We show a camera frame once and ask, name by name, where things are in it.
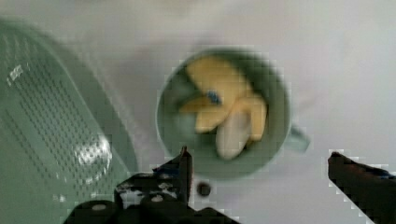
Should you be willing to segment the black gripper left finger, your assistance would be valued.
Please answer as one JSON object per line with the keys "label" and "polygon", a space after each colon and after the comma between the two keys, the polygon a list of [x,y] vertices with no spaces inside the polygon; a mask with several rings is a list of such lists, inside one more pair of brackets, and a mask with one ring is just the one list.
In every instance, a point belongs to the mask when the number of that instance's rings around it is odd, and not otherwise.
{"label": "black gripper left finger", "polygon": [[191,208],[191,185],[192,156],[183,147],[152,172],[119,183],[112,201],[77,205],[63,224],[240,224],[211,207]]}

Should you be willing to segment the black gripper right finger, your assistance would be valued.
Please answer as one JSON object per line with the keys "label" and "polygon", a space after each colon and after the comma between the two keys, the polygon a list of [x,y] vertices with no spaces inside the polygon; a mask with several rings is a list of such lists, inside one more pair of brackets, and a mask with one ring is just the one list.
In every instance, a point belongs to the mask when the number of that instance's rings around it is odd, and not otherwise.
{"label": "black gripper right finger", "polygon": [[395,175],[333,152],[328,177],[374,224],[395,224]]}

